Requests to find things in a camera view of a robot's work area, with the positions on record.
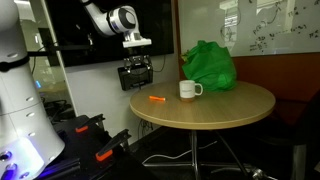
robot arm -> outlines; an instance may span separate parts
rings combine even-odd
[[[140,35],[139,23],[135,10],[131,6],[121,6],[107,13],[90,0],[80,0],[89,13],[96,30],[105,37],[123,33],[124,48],[150,45],[151,40]]]

wooden table top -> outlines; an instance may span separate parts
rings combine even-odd
[[[166,101],[150,100],[165,97]],[[225,129],[250,124],[268,116],[274,95],[247,82],[225,92],[204,91],[193,102],[182,102],[179,82],[153,84],[136,92],[130,100],[132,111],[142,119],[173,128],[191,130]]]

green plastic bag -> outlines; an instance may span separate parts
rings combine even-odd
[[[203,89],[227,91],[235,87],[237,73],[227,48],[201,40],[185,56],[184,74],[187,79],[202,84]]]

chair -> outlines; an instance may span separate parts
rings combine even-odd
[[[253,179],[286,177],[285,179],[306,180],[305,174],[309,173],[320,160],[319,151],[317,151],[320,144],[320,91],[307,103],[298,120],[292,126],[285,124],[277,111],[274,111],[272,115],[259,122],[222,131],[221,134],[228,139],[230,144],[233,143],[234,147],[232,148],[237,152],[237,155],[252,160],[249,163],[258,168],[258,171],[255,169],[252,172]],[[259,152],[261,147],[267,155],[278,153],[277,156],[269,157],[269,160],[289,159],[285,162],[291,164],[291,168],[289,168],[291,174],[288,175],[290,178],[288,176],[277,177],[277,175],[276,178],[273,178],[277,163],[272,164],[271,169],[266,168],[265,162],[268,158],[257,163],[259,158],[266,157]]]

floor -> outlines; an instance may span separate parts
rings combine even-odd
[[[173,128],[162,127],[161,135],[144,140],[139,143],[139,148],[134,150],[133,155],[141,162],[179,162],[190,161],[190,131]],[[277,156],[278,152],[273,152],[272,149],[264,147],[261,144],[253,144],[245,140],[230,139],[228,136],[223,136],[229,143],[231,148],[241,162],[253,164],[255,167],[262,168],[268,175],[279,180],[289,180],[290,176],[290,157]],[[235,163],[235,160],[218,138],[214,131],[198,131],[198,156],[199,162],[223,162]],[[255,155],[263,157],[262,160],[257,160]],[[149,167],[160,180],[194,180],[194,172],[191,167]],[[242,180],[246,179],[241,171],[227,169],[219,171],[207,167],[201,167],[201,177],[203,180]]]

